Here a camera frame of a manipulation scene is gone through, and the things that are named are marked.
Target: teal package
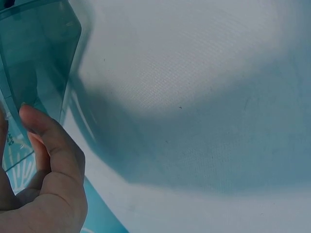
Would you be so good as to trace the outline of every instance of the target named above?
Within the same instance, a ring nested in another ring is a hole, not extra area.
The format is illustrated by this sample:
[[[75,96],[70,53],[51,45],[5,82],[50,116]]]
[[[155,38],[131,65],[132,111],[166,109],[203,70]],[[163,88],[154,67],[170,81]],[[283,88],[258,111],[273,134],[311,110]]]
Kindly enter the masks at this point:
[[[5,170],[33,151],[18,116],[23,103],[60,120],[81,31],[67,0],[33,0],[0,11],[0,97],[10,125]]]

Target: white fabric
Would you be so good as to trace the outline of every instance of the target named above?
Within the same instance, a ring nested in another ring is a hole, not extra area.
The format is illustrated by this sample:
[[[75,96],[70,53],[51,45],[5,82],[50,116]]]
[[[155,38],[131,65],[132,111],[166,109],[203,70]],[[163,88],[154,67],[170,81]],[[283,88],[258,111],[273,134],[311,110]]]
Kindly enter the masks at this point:
[[[308,1],[71,2],[65,127],[130,232],[310,232]]]

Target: translucent plastic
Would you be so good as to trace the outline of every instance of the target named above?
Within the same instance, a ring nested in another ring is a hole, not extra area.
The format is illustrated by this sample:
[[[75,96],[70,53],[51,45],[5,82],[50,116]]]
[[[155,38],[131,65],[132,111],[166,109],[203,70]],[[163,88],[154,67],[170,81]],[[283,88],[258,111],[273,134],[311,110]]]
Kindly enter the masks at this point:
[[[59,120],[80,35],[66,0],[36,0],[0,12],[0,89],[25,140],[22,103]]]

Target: white pattern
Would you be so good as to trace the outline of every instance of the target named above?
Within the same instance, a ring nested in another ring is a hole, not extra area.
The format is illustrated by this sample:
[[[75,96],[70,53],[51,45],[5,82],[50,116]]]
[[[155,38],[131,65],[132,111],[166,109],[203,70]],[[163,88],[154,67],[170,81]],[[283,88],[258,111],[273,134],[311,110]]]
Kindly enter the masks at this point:
[[[84,227],[81,229],[81,233],[94,233],[94,231],[91,231],[91,230]]]

